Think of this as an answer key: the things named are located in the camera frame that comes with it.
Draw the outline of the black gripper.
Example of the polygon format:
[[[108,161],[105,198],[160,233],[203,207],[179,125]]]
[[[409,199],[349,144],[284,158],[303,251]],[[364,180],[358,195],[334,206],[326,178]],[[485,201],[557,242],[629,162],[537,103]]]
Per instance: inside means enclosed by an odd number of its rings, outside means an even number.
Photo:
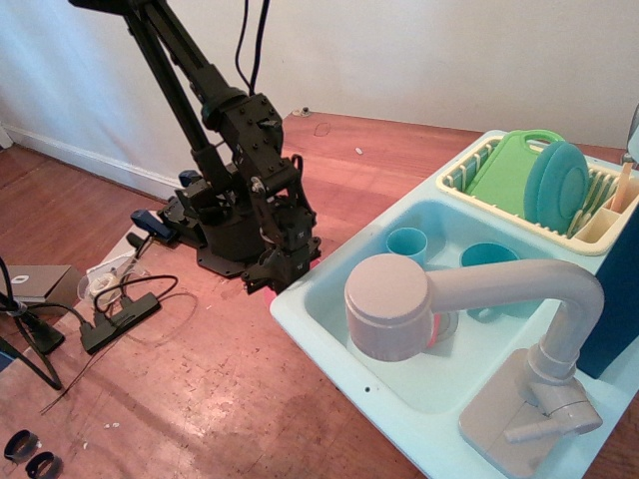
[[[320,255],[320,238],[313,235],[316,215],[304,207],[278,209],[262,227],[264,239],[271,245],[265,259],[242,274],[247,294],[269,288],[279,294],[277,279],[299,279],[310,270]]]

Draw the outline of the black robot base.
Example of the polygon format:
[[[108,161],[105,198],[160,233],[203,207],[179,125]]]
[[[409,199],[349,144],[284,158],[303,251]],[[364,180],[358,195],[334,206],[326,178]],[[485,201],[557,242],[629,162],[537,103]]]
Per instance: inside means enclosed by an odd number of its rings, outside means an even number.
[[[225,277],[242,274],[270,246],[251,206],[234,208],[207,190],[176,190],[159,216],[196,250],[199,266]]]

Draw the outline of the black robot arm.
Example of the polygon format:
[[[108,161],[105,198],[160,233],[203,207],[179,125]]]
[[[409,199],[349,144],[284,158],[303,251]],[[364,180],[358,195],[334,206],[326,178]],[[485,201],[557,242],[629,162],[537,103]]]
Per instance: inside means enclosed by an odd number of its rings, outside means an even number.
[[[197,251],[199,266],[240,277],[249,293],[282,292],[320,256],[317,215],[301,156],[283,154],[282,118],[269,99],[232,87],[165,1],[79,1],[121,16],[191,146],[197,164],[157,220],[139,227]]]

